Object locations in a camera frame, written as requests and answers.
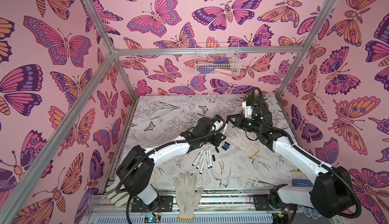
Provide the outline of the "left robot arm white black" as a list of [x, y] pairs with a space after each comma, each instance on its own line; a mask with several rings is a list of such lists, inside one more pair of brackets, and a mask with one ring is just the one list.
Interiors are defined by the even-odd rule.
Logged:
[[167, 143], [152, 148], [136, 145], [116, 170], [119, 182], [114, 184], [114, 193], [138, 197], [146, 205], [155, 203], [159, 199], [151, 182], [155, 168], [170, 159], [200, 149], [207, 143], [218, 147], [225, 140], [222, 132], [226, 125], [221, 117], [203, 117], [194, 127]]

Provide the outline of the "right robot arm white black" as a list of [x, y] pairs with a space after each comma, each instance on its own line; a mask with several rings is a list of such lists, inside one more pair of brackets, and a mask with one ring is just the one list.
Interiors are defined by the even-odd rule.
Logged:
[[271, 113], [264, 107], [251, 110], [249, 115], [236, 114], [227, 121], [242, 133], [254, 133], [269, 150], [283, 156], [296, 166], [313, 184], [312, 187], [278, 185], [270, 190], [269, 203], [274, 209], [288, 204], [313, 208], [326, 218], [341, 216], [356, 219], [362, 213], [362, 205], [352, 187], [347, 170], [334, 167], [312, 156], [295, 144], [285, 130], [271, 125]]

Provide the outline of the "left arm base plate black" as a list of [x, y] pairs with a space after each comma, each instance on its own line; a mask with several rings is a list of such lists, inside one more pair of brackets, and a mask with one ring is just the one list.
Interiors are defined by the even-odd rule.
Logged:
[[173, 196], [158, 196], [151, 204], [145, 204], [140, 198], [132, 202], [131, 212], [172, 212]]

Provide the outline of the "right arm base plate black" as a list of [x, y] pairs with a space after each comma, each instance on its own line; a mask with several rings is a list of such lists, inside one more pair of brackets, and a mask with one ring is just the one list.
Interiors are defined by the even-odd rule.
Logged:
[[270, 203], [269, 194], [258, 194], [253, 195], [253, 205], [255, 206], [256, 211], [275, 211], [277, 209], [273, 208]]

